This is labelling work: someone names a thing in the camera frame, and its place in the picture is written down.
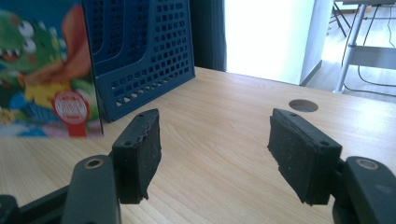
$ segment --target cartoon character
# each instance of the cartoon character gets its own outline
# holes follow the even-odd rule
[[[30,120],[59,121],[53,113],[53,98],[63,91],[77,92],[92,108],[89,120],[99,118],[93,85],[81,78],[90,74],[82,8],[73,6],[66,14],[60,39],[43,22],[29,21],[0,10],[0,84],[23,90],[19,104]]]

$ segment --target blue plastic basket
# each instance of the blue plastic basket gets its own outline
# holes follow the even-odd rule
[[[86,0],[84,7],[103,119],[195,77],[189,0]]]

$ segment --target wooden table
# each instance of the wooden table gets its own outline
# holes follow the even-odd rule
[[[332,223],[332,202],[301,204],[267,149],[273,108],[295,113],[396,173],[396,105],[196,68],[196,78],[113,123],[99,139],[1,139],[0,193],[19,205],[68,185],[75,164],[107,154],[139,112],[159,108],[163,159],[149,200],[121,207],[123,223]]]

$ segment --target children's book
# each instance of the children's book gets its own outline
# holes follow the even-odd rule
[[[0,136],[101,136],[82,4],[0,1]]]

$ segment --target dark gray curtain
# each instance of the dark gray curtain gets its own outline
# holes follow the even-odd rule
[[[195,66],[225,71],[224,0],[190,0]]]

